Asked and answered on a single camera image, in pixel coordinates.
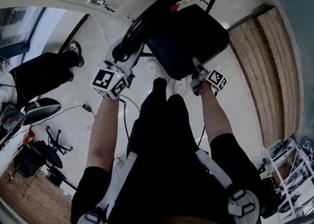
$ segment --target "wooden floor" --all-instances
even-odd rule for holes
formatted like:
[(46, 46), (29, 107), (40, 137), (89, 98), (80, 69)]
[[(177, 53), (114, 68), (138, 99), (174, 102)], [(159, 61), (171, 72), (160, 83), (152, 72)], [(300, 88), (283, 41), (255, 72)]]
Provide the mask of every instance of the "wooden floor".
[(299, 122), (299, 87), (294, 54), (277, 8), (230, 31), (258, 112), (266, 148), (295, 133)]

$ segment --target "wall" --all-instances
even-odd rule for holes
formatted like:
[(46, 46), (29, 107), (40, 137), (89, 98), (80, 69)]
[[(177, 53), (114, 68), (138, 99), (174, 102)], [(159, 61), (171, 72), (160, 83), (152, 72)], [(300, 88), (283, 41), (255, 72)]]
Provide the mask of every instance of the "wall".
[(301, 54), (304, 82), (304, 123), (301, 136), (314, 139), (314, 0), (280, 0)]
[[(13, 164), (8, 170), (14, 171)], [(39, 171), (30, 178), (15, 174), (9, 183), (9, 171), (0, 178), (0, 197), (29, 224), (69, 223), (71, 200)]]

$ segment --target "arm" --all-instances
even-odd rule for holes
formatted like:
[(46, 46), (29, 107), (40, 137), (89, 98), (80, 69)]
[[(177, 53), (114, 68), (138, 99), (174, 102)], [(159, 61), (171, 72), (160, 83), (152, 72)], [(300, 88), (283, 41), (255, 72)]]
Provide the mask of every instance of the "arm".
[(103, 98), (90, 137), (86, 167), (111, 173), (118, 134), (119, 99)]
[(209, 144), (219, 135), (232, 134), (230, 122), (215, 98), (210, 84), (203, 82), (199, 94), (202, 97), (203, 116)]

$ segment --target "white tile floor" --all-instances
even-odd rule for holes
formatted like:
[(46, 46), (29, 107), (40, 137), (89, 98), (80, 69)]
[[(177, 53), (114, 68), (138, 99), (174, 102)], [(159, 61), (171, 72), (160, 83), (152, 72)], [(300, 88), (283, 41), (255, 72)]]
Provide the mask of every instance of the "white tile floor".
[[(248, 15), (260, 4), (260, 0), (217, 0), (212, 14), (220, 23), (229, 26)], [(109, 45), (122, 37), (129, 27), (128, 23), (114, 18), (109, 19), (98, 16), (97, 20), (103, 28)], [(89, 87), (89, 82), (94, 68), (99, 66), (104, 59), (107, 46), (92, 16), (88, 18), (87, 22), (77, 32), (74, 39), (82, 46), (85, 65), (80, 69), (73, 69), (73, 82), (62, 85), (44, 97), (58, 100), (62, 104), (63, 109), (87, 103), (96, 113), (101, 97)], [(146, 69), (147, 60), (147, 58), (140, 59), (133, 69), (136, 78), (133, 80), (131, 88), (123, 91), (124, 95), (130, 97), (139, 106), (152, 89), (153, 80)], [(209, 70), (216, 69), (220, 71), (228, 79), (227, 86), (218, 94), (218, 101), (231, 122), (234, 135), (240, 146), (255, 165), (260, 164), (264, 155), (264, 147), (259, 121), (249, 87), (231, 48), (228, 47), (210, 61), (206, 67)], [(201, 100), (199, 97), (194, 96), (189, 88), (184, 100), (189, 111), (193, 135), (196, 141), (198, 141), (204, 126)], [(127, 127), (129, 132), (131, 132), (133, 123), (138, 117), (138, 111), (131, 102), (128, 100), (126, 102)], [(94, 117), (91, 113), (86, 112), (82, 108), (75, 108), (33, 128), (38, 140), (47, 140), (45, 125), (50, 125), (51, 130), (55, 134), (58, 129), (61, 129), (60, 142), (74, 148), (72, 152), (61, 157), (64, 166), (61, 171), (74, 185), (79, 183), (85, 168), (91, 133), (86, 127), (91, 126), (93, 120)], [(115, 155), (124, 154), (126, 146), (127, 136), (123, 123), (123, 105), (120, 104), (118, 142)], [(206, 137), (203, 138), (201, 147), (209, 150)]]

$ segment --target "black pants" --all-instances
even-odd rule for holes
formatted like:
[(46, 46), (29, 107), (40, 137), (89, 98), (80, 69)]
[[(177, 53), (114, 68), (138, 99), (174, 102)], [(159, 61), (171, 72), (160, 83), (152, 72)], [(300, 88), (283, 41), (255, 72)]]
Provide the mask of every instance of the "black pants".
[(18, 94), (17, 108), (21, 109), (34, 97), (46, 94), (69, 81), (72, 76), (69, 69), (79, 63), (80, 58), (73, 51), (62, 54), (44, 53), (12, 69), (10, 74)]
[(164, 79), (154, 81), (152, 92), (141, 106), (139, 118), (134, 122), (127, 154), (163, 153), (175, 147), (178, 151), (195, 153), (198, 148), (193, 137), (188, 112), (183, 98), (172, 95), (166, 100)]

